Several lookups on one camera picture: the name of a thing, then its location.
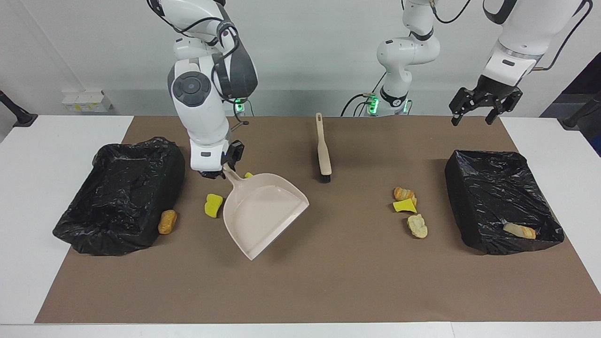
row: electrical socket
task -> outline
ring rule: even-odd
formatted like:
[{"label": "electrical socket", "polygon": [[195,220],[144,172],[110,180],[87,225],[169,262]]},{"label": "electrical socket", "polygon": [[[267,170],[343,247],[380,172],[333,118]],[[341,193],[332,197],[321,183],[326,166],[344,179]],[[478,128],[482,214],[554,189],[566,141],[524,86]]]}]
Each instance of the electrical socket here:
[{"label": "electrical socket", "polygon": [[109,112],[114,109],[102,90],[64,94],[63,106],[70,112]]}]

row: brown table mat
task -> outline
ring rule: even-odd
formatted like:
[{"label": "brown table mat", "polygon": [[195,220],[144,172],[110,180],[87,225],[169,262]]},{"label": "brown table mat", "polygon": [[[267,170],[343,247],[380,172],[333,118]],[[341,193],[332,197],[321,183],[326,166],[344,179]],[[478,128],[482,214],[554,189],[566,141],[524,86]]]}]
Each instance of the brown table mat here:
[{"label": "brown table mat", "polygon": [[[571,243],[485,256],[465,246],[447,197],[455,149],[516,150],[502,123],[448,117],[326,118],[334,175],[319,182],[313,118],[249,118],[238,171],[282,175],[311,206],[255,261],[204,214],[224,180],[188,169],[174,233],[123,257],[69,251],[36,323],[599,321],[601,296]],[[124,143],[165,136],[177,117],[135,117]],[[414,189],[429,227],[414,239],[392,189]]]}]

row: beige dustpan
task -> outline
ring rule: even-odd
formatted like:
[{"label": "beige dustpan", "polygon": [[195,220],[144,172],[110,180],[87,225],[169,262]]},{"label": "beige dustpan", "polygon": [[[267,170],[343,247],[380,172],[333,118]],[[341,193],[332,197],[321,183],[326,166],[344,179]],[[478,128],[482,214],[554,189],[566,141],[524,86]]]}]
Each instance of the beige dustpan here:
[{"label": "beige dustpan", "polygon": [[277,175],[258,174],[242,179],[227,164],[224,174],[234,186],[225,201],[225,227],[250,260],[309,206],[300,190]]}]

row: white table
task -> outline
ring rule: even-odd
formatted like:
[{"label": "white table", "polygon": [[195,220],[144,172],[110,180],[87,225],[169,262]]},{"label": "white table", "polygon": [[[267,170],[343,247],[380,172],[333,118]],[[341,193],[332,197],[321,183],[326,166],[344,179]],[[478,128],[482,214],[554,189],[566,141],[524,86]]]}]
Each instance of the white table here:
[{"label": "white table", "polygon": [[[120,143],[131,121],[43,115],[0,143],[0,337],[601,337],[601,322],[33,325],[69,249],[52,236],[53,226],[90,172],[96,151]],[[601,238],[601,159],[579,132],[564,131],[555,120],[502,122],[601,288],[595,240]]]}]

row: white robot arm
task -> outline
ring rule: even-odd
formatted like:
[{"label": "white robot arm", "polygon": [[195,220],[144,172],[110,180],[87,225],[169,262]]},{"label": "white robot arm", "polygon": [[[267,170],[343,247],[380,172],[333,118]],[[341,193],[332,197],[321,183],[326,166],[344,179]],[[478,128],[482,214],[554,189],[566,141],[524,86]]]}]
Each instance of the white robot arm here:
[{"label": "white robot arm", "polygon": [[377,50],[377,59],[386,68],[384,85],[378,92],[378,115],[393,115],[402,109],[413,80],[406,67],[432,62],[441,51],[434,36],[430,0],[407,0],[403,23],[411,31],[409,36],[384,41]]},{"label": "white robot arm", "polygon": [[190,136],[193,170],[222,176],[242,158],[244,145],[231,142],[223,102],[245,100],[257,74],[223,5],[225,0],[147,0],[152,10],[186,37],[175,41],[177,61],[168,75],[175,110]]},{"label": "white robot arm", "polygon": [[503,27],[478,84],[461,88],[449,104],[453,125],[469,111],[491,106],[486,122],[492,124],[503,112],[512,111],[522,97],[517,85],[549,49],[553,38],[589,0],[504,0],[500,10],[486,16]]}]

